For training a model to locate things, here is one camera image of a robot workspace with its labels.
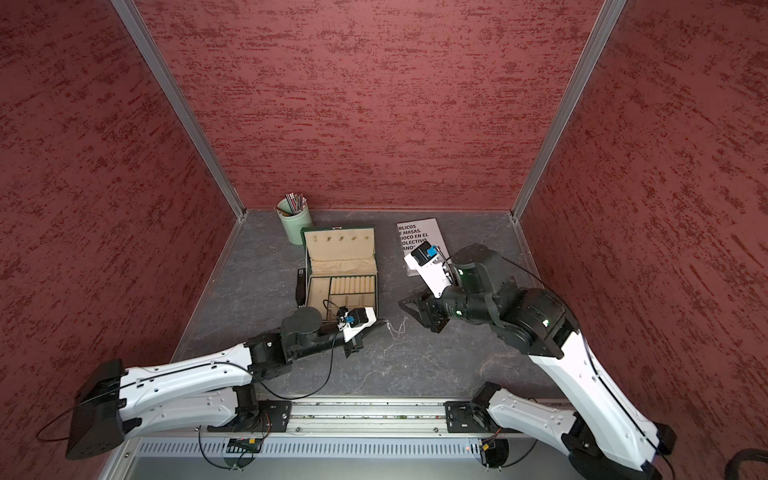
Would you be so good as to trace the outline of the green jewelry box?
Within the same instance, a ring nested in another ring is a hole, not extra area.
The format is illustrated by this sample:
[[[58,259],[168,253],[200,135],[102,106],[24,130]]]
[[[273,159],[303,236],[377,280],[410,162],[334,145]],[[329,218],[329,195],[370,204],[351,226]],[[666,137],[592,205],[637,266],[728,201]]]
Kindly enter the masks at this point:
[[[337,310],[378,308],[375,229],[308,228],[302,231],[307,269],[306,302],[325,321]]]

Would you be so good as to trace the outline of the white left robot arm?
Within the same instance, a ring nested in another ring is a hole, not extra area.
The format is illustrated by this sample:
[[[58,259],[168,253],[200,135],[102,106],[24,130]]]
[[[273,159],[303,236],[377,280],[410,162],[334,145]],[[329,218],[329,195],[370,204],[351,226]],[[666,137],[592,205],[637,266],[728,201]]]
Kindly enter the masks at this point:
[[[65,457],[83,460],[130,438],[194,425],[247,431],[260,417],[256,385],[289,373],[296,360],[337,348],[351,355],[379,325],[371,307],[341,308],[333,320],[302,307],[279,328],[214,354],[150,367],[104,362],[77,391]]]

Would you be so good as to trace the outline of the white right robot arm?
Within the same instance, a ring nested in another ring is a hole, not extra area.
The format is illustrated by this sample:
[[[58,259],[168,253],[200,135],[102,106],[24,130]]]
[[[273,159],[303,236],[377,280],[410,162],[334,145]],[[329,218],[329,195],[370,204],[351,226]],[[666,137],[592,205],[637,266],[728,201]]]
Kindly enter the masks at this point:
[[[482,244],[444,258],[424,241],[404,261],[427,287],[400,301],[402,310],[435,333],[451,320],[488,326],[552,379],[570,404],[547,407],[487,382],[470,402],[480,423],[549,445],[585,479],[661,478],[654,462],[672,453],[674,430],[631,403],[557,294],[519,286],[515,262]]]

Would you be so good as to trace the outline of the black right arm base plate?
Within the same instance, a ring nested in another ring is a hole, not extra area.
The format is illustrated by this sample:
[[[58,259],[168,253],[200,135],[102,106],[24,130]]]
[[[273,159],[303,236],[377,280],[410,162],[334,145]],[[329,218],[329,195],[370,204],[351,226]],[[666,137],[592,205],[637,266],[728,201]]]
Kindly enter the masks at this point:
[[[447,431],[456,434],[518,434],[519,430],[501,427],[490,414],[471,401],[447,401],[443,404]]]

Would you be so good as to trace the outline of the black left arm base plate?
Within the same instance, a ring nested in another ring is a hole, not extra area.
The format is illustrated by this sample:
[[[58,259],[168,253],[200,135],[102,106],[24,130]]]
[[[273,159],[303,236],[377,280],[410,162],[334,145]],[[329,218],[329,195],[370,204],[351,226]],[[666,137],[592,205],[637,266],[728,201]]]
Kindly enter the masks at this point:
[[[285,433],[293,403],[286,400],[261,400],[236,409],[235,417],[223,426],[207,426],[215,433]]]

